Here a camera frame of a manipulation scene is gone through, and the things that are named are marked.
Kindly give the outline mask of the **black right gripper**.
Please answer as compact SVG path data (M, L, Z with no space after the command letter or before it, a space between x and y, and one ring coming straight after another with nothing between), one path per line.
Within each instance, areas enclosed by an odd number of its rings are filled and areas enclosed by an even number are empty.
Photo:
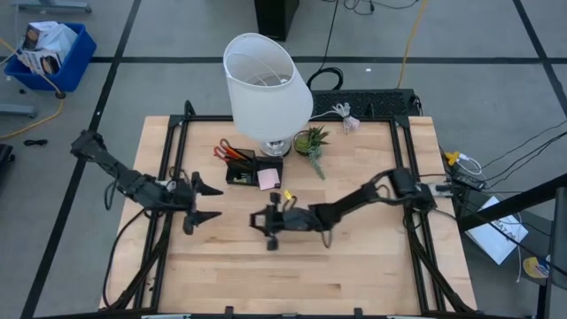
M271 204L267 210L250 214L250 226L260 232L266 232L268 251L278 249L279 243L276 235L281 231L323 232L322 224L315 214L307 209L295 207L296 201L297 198L292 196L284 203L283 208L279 209L281 194L271 192Z

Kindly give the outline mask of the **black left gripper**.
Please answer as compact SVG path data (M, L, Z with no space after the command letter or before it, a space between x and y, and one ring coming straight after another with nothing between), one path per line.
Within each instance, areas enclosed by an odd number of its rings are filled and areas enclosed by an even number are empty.
M179 210L186 213L183 220L183 232L192 235L195 224L201 224L215 217L219 217L221 212L201 212L197 211L197 193L203 196L219 196L223 191L208 186L203 182L199 172L193 172L190 177L183 175L181 178L172 179L170 188L173 193L173 202Z

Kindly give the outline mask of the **pink sticky note pad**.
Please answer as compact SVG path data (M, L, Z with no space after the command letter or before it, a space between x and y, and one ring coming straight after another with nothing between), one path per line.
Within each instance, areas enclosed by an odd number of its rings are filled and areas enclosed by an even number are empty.
M262 191L279 189L281 181L276 168L262 169L257 172L258 185Z

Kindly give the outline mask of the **red handled scissors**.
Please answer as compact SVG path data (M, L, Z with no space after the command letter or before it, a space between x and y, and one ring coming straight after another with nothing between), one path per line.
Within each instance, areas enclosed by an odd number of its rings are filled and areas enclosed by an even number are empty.
M229 141L226 138L222 138L219 141L218 145L214 147L213 155L214 157L224 161L225 163L239 160L239 155L231 147Z

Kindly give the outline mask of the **black mesh desk organizer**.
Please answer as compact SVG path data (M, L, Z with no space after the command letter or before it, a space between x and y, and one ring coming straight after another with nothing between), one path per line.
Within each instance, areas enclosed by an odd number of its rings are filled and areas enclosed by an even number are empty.
M235 161L231 161L230 163L227 163L227 171L225 175L226 183L259 188L257 172L262 169L276 168L282 186L283 170L284 170L284 163L282 158L257 156L255 151L253 150L247 150L247 149L238 149L238 150L246 154L247 156L251 157L252 164L247 165L247 164L235 163ZM245 176L247 181L245 183L233 182L233 178L239 177L240 175Z

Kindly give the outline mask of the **potted succulent plant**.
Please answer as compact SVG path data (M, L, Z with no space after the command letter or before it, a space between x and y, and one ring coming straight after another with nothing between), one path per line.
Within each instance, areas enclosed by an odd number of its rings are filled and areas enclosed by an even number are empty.
M308 157L311 166L322 180L325 180L326 176L322 171L320 159L322 157L322 147L328 144L325 138L329 133L329 131L324 129L324 126L311 127L301 130L293 138L295 151L302 156Z

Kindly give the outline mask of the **white power strip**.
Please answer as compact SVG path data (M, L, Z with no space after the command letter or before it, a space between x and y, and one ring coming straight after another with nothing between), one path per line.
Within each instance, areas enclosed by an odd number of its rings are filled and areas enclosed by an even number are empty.
M433 197L450 198L453 196L453 185L451 183L427 183Z

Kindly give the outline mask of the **blue plastic bin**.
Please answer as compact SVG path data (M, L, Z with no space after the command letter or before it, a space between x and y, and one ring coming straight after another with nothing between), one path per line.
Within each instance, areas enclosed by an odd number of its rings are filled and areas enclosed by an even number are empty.
M74 92L89 65L90 59L97 49L97 44L88 33L85 25L70 22L65 22L65 25L77 34L77 38L71 50L66 55L66 59L62 63L59 71L56 74L47 74L47 78L60 90L64 92ZM29 89L55 90L39 74L33 74L30 69L16 57L10 58L7 66L4 68L4 73L15 78Z

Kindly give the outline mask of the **black computer tower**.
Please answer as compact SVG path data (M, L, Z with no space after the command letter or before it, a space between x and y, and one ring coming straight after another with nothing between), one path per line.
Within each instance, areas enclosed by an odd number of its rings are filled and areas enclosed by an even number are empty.
M285 42L298 7L299 0L254 0L258 32Z

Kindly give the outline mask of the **black case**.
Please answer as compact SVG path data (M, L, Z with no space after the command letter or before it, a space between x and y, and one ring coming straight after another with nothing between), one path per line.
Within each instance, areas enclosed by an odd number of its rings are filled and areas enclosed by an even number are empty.
M13 160L13 147L8 144L0 144L0 180L4 177Z

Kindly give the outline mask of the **black power brick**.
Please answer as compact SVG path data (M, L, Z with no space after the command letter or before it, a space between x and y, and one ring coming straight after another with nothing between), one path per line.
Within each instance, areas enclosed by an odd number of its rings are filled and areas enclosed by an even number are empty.
M485 183L474 179L468 175L454 174L451 177L452 182L462 187L470 188L475 191L482 191L485 188Z

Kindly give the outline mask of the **white printed cardboard box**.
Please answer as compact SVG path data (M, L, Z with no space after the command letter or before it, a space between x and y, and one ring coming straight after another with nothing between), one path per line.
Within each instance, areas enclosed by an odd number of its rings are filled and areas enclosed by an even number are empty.
M64 62L77 37L69 26L57 21L30 22L21 49L54 53Z
M34 74L54 75L61 68L58 55L52 51L23 51L21 59Z

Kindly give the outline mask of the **white paper box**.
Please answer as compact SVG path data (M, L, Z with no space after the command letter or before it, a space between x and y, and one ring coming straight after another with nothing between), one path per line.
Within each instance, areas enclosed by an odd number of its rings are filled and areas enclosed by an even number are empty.
M465 234L496 264L501 265L517 249L517 244L508 240L501 234L502 232L518 243L529 234L513 215L467 230Z

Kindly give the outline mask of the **black aluminium table frame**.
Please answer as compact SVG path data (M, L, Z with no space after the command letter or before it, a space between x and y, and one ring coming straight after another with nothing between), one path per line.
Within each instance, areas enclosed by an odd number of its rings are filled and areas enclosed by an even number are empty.
M176 120L173 115L145 118L134 169L169 177L181 135ZM185 214L161 216L155 237L166 221L172 226L165 262L158 265L163 275L152 269L139 292L141 306L132 302L116 314L119 319L157 313L220 315L225 307L233 307L235 315L353 315L355 308L364 315L417 315L424 306L438 305L425 268L419 289L427 293L427 302L420 304L402 206L376 203L349 214L332 231L330 249L318 233L282 232L279 249L269 252L263 234L248 226L249 214L268 204L269 191L226 184L226 166L213 156L221 138L239 148L259 152L259 147L240 135L228 116L196 115L191 120L180 166L188 175L199 171L205 183L224 191L198 199L199 210L222 215L191 236L183 233ZM325 181L296 153L284 159L282 188L299 198L297 206L333 202L378 172L409 166L403 128L398 128L400 155L394 155L388 122L363 122L350 135L339 122L324 125L330 131L322 159ZM439 270L464 303L477 308L457 224L436 213L428 217ZM139 270L149 226L142 215L121 237L107 286L109 303Z

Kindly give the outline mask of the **dark grey post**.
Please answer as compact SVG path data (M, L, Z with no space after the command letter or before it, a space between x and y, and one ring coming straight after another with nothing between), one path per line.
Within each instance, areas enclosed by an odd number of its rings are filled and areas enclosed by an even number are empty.
M567 291L567 188L559 188L556 192L549 252L550 270L546 284L544 319L550 319L552 287Z

